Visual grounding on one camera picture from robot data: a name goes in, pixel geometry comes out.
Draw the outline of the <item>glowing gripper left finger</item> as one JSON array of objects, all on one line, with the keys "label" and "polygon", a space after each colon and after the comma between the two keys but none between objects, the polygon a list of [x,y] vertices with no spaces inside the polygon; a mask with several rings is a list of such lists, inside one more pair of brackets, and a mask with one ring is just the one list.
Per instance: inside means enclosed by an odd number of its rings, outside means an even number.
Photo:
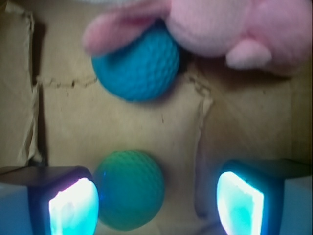
[{"label": "glowing gripper left finger", "polygon": [[2,235],[93,235],[98,193],[82,166],[0,169]]}]

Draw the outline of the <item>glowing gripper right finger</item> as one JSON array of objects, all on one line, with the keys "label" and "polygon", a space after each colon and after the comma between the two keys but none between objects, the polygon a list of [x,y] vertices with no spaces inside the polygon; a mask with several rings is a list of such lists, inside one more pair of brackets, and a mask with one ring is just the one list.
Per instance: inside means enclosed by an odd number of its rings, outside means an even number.
[{"label": "glowing gripper right finger", "polygon": [[228,235],[311,235],[313,166],[291,159],[233,159],[221,169],[216,203]]}]

